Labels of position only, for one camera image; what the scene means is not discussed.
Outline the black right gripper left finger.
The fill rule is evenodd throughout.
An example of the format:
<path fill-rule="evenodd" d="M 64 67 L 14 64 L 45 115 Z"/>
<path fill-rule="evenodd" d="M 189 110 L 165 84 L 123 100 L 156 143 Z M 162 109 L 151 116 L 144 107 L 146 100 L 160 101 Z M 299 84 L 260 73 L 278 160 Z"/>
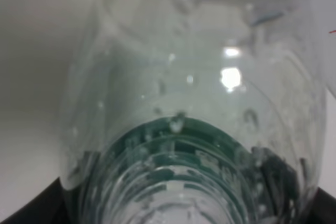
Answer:
<path fill-rule="evenodd" d="M 32 201 L 1 223 L 71 223 L 62 194 L 60 179 L 56 179 Z"/>

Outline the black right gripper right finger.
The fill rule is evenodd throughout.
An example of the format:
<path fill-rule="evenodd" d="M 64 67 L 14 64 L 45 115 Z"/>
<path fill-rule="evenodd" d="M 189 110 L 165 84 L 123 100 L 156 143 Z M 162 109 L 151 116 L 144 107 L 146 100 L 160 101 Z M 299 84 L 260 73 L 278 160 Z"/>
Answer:
<path fill-rule="evenodd" d="M 319 188 L 312 207 L 312 223 L 336 224 L 335 198 Z"/>

